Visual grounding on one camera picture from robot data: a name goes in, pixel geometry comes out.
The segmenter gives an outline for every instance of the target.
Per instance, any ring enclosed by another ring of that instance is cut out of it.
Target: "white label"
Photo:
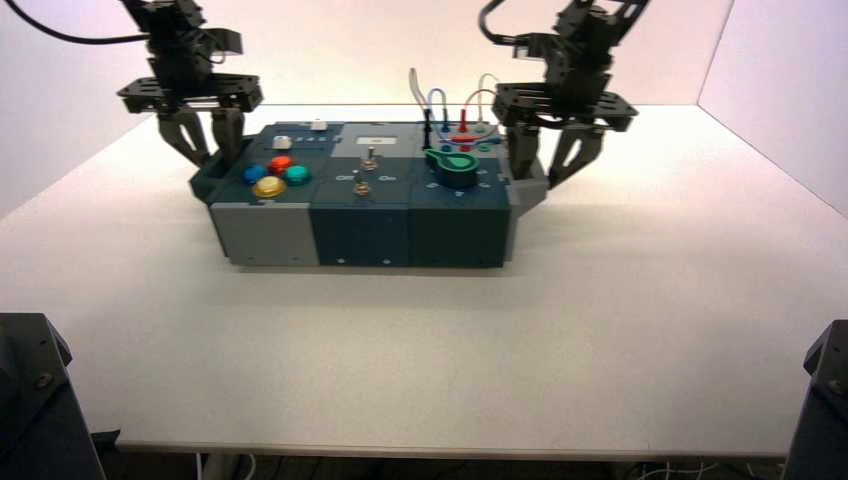
[[[397,137],[359,137],[357,145],[397,145]]]

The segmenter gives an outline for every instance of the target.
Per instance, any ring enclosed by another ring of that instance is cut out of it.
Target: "teal button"
[[[312,175],[309,173],[309,169],[304,166],[295,165],[286,170],[285,180],[291,186],[306,185],[311,179]]]
[[[449,159],[454,168],[468,168],[469,165],[474,163],[467,157],[449,157]]]

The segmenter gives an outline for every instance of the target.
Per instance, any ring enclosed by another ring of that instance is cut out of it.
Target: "red button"
[[[271,163],[268,164],[268,172],[270,172],[271,175],[280,176],[284,174],[286,170],[288,170],[289,167],[291,167],[292,165],[294,165],[292,159],[285,155],[281,157],[275,157],[273,160],[271,160]]]

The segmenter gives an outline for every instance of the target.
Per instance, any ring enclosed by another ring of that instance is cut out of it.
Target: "white backdrop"
[[[848,216],[848,3],[737,0],[701,105]]]
[[[82,36],[136,31],[115,1],[18,0],[35,18]],[[408,103],[406,70],[460,101],[485,71],[538,81],[477,29],[484,0],[201,0],[208,26],[240,31],[246,55],[220,71],[258,74],[267,103]],[[549,31],[567,0],[511,0],[490,26]],[[692,104],[731,0],[653,0],[617,56],[611,89],[639,104]],[[0,4],[0,217],[141,121],[114,92],[149,75],[141,44],[92,47],[49,38]]]

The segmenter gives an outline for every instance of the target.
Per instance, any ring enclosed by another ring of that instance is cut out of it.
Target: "floor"
[[[108,454],[103,460],[109,480],[191,480],[196,478],[195,457],[186,454]],[[777,480],[782,465],[769,459],[706,464],[701,480]],[[665,464],[494,460],[407,460],[374,458],[257,456],[251,480],[697,480],[699,463],[674,462],[685,472],[665,475]],[[245,479],[250,460],[241,457],[234,480]],[[653,475],[650,472],[659,470]]]

